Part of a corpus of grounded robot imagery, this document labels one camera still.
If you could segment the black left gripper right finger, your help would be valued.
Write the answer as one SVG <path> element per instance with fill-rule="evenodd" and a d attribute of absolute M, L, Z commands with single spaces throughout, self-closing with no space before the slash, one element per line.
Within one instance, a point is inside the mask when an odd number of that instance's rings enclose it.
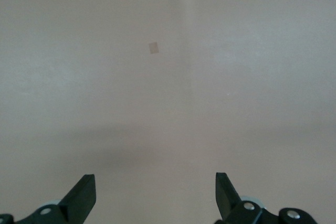
<path fill-rule="evenodd" d="M 282 208 L 278 215 L 274 215 L 254 201 L 242 200 L 226 173 L 216 173 L 215 195 L 222 217 L 216 223 L 316 223 L 309 213 L 301 209 Z"/>

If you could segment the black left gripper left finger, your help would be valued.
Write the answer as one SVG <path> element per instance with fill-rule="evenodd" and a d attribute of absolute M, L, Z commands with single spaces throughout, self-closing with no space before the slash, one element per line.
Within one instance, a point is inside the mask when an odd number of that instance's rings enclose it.
<path fill-rule="evenodd" d="M 85 222 L 95 203 L 95 176 L 83 175 L 58 204 L 42 206 L 19 221 L 14 220 L 10 214 L 1 214 L 1 223 L 81 224 Z"/>

